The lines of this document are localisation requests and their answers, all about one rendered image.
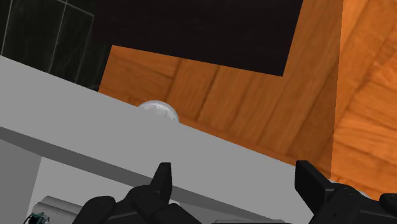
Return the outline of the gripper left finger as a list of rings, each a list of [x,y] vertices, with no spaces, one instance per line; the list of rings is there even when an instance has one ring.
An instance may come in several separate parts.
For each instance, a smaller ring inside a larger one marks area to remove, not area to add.
[[[72,224],[201,224],[169,202],[171,193],[171,163],[162,162],[149,185],[133,187],[119,202],[111,196],[88,200]]]

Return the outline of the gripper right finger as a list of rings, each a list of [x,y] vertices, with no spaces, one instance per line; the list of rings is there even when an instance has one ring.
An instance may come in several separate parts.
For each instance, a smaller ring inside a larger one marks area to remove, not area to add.
[[[313,213],[308,224],[397,224],[397,193],[370,199],[331,182],[306,160],[296,161],[295,190]]]

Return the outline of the grey rounded box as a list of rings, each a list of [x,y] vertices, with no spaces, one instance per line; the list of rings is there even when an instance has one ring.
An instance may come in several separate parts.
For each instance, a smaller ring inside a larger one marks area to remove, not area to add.
[[[32,207],[35,214],[44,213],[50,218],[47,224],[72,224],[82,206],[46,196]]]

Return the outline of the white round dish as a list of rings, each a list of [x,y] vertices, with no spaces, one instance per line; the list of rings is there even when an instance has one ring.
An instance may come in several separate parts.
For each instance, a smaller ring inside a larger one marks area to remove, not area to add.
[[[166,102],[155,100],[146,101],[138,105],[138,107],[146,111],[150,111],[158,116],[168,118],[175,122],[179,122],[179,116],[176,110]]]

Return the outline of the grey cabinet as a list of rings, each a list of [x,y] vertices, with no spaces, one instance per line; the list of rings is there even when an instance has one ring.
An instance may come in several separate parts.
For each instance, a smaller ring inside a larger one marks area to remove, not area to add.
[[[148,184],[172,166],[172,200],[216,219],[308,224],[295,168],[0,56],[0,139],[40,160],[29,204],[82,205]]]

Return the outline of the small green object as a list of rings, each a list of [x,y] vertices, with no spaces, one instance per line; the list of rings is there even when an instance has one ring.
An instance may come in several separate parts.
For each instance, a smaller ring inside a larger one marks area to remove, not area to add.
[[[31,213],[23,224],[50,224],[50,218],[42,213]]]

